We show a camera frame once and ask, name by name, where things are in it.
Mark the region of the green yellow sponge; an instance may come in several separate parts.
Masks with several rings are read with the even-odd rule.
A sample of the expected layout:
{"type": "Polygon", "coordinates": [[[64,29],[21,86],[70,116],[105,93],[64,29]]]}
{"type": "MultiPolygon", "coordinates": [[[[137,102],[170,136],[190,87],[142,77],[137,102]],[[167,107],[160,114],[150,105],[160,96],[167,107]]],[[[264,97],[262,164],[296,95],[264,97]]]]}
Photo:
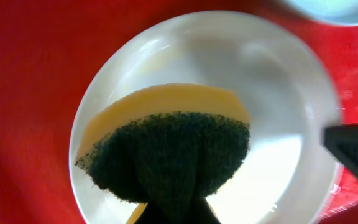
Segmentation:
{"type": "Polygon", "coordinates": [[[75,165],[136,203],[133,223],[217,223],[207,197],[240,168],[250,116],[231,91],[195,84],[138,90],[87,125],[75,165]]]}

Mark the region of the white plate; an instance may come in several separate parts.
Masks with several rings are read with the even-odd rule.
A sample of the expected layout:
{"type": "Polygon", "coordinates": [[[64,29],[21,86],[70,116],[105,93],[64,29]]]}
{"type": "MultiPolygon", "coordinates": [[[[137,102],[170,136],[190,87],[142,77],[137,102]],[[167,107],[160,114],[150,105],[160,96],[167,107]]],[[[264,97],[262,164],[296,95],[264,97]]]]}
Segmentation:
{"type": "Polygon", "coordinates": [[[133,91],[199,83],[233,91],[251,117],[250,152],[208,202],[221,223],[316,223],[341,171],[321,144],[342,120],[339,100],[315,54],[259,17],[204,11],[135,36],[102,66],[78,107],[74,160],[89,120],[133,91]]]}

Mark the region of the red plastic tray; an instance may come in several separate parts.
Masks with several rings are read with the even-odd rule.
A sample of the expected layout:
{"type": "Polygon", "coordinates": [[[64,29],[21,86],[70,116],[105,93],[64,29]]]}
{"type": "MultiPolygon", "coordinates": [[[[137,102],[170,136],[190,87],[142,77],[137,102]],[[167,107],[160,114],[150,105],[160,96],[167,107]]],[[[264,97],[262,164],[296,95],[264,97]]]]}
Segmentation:
{"type": "Polygon", "coordinates": [[[0,223],[82,223],[70,185],[75,113],[105,61],[148,27],[189,12],[241,11],[303,39],[358,123],[358,27],[311,22],[273,1],[0,1],[0,223]]]}

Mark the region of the light blue plate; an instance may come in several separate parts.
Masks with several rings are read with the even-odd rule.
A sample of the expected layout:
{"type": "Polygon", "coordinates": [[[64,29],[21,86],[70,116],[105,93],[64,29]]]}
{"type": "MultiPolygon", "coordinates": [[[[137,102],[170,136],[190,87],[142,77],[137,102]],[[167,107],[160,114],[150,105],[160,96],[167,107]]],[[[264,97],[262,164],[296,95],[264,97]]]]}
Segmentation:
{"type": "Polygon", "coordinates": [[[358,26],[358,0],[281,0],[278,2],[312,21],[341,27],[358,26]]]}

